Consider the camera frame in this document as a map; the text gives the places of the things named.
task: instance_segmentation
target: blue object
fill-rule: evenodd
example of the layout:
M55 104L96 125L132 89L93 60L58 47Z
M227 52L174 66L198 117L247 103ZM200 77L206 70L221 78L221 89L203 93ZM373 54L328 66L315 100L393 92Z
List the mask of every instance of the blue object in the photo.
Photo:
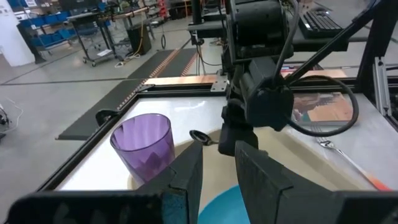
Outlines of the blue object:
M69 30L66 29L57 30L57 33L59 33L63 39L69 39L69 37L71 36Z
M25 1L21 1L21 4L19 3L19 0L7 0L8 3L10 4L11 8L16 8L16 7L28 7L27 3Z
M58 13L56 15L57 15L58 21L63 22L63 21L67 20L68 12L61 12L61 13Z
M199 214L198 224L250 224L239 186L219 194Z
M55 34L51 35L51 39L52 39L52 42L58 42L58 41L62 40L63 38L62 38L61 34L55 33Z
M47 16L44 16L44 21L46 24L52 24L54 22L58 22L58 18L57 18L57 15L55 15L55 14L47 15Z
M37 18L30 19L30 21L29 21L29 19L21 20L20 23L24 27L30 27L31 25L35 25L37 27L40 27L40 26L44 25L44 20L43 20L43 17L37 17Z
M75 29L68 29L70 35L76 35Z
M105 11L105 3L104 2L100 2L98 3L98 8L100 9L101 12Z
M47 45L51 45L51 43L53 42L53 39L52 39L52 35L43 34L38 37L33 37L31 41L34 46L43 46L43 45L47 46Z

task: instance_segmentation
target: metal spoon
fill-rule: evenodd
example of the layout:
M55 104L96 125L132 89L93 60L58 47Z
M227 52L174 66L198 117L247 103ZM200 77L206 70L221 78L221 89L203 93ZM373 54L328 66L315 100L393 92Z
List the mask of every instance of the metal spoon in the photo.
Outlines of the metal spoon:
M201 131L191 130L191 131L189 131L189 135L191 136L191 138L193 140L202 143L204 146L211 146L214 144L218 144L217 141L213 141L209 135L207 135Z

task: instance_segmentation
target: electrical cord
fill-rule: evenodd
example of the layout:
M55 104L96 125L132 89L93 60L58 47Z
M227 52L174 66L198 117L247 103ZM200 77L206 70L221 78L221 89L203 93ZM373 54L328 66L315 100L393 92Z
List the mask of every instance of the electrical cord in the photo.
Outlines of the electrical cord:
M287 35L285 45L280 53L278 62L276 63L275 75L274 78L272 79L272 83L274 84L274 86L276 83L276 77L280 75L280 70L282 69L283 63L285 61L285 56L287 55L290 46L292 45L294 34L296 33L297 27L299 26L299 18L300 18L299 4L296 0L290 0L290 2L293 4L294 8L292 27L289 30L289 34Z
M209 66L221 66L221 65L222 65L222 64L211 64L211 63L205 62L204 59L203 59L203 57L201 56L201 53L199 52L199 46L197 46L197 54L198 54L200 60L201 60L203 63L205 63L205 64L207 64L207 65L209 65Z
M164 21L162 23L162 37L160 38L160 44L162 44L162 49L166 48L166 36L164 35Z
M301 78L299 80L292 82L289 86L291 86L295 83L302 82L305 80L310 80L310 79L318 79L318 80L323 79L323 80L327 80L329 82L332 82L332 83L337 84L340 87L342 87L344 92L346 92L348 94L349 99L351 100L351 104L353 105L353 116L351 117L350 121L348 121L342 127L339 127L336 130L332 130L332 131L328 131L328 132L320 132L320 133L310 131L310 130L307 130L307 129L299 126L297 123L292 121L292 119L290 117L285 115L284 118L287 120L287 124L290 125L292 128L294 128L296 131L306 134L308 136L313 136L313 137L330 137L330 136L334 136L337 134L341 134L341 133L349 130L349 128L351 128L355 124L355 122L358 120L358 116L359 116L359 105L358 105L358 101L357 101L354 93L343 82L336 80L334 78L331 78L331 77L324 76L324 75L312 75L312 76L304 77L304 78Z
M140 36L139 45L138 45L137 50L134 53L132 53L131 55L127 56L122 62L118 62L114 67L115 68L123 67L126 63L128 63L132 59L141 57L138 52L141 49L143 39L144 39L144 17L142 16L142 13L141 13L141 36Z

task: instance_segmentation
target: purple plastic cup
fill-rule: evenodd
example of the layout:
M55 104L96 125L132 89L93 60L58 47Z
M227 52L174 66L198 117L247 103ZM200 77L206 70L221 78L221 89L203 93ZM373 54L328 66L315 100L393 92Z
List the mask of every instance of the purple plastic cup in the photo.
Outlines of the purple plastic cup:
M111 145L138 187L175 158L171 123L162 114L142 114L124 121L113 131Z

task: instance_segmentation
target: metal bracket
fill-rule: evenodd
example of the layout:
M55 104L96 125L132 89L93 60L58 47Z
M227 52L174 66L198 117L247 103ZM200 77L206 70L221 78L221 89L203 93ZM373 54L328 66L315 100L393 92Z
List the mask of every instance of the metal bracket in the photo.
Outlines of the metal bracket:
M217 76L217 80L211 86L211 92L225 91L228 80L226 76Z
M143 91L147 91L150 88L155 87L155 84L147 84L147 85L141 85L136 89L136 93L141 93Z
M384 57L376 57L373 64L374 92L376 108L383 116L391 116L390 93L388 89L386 65Z

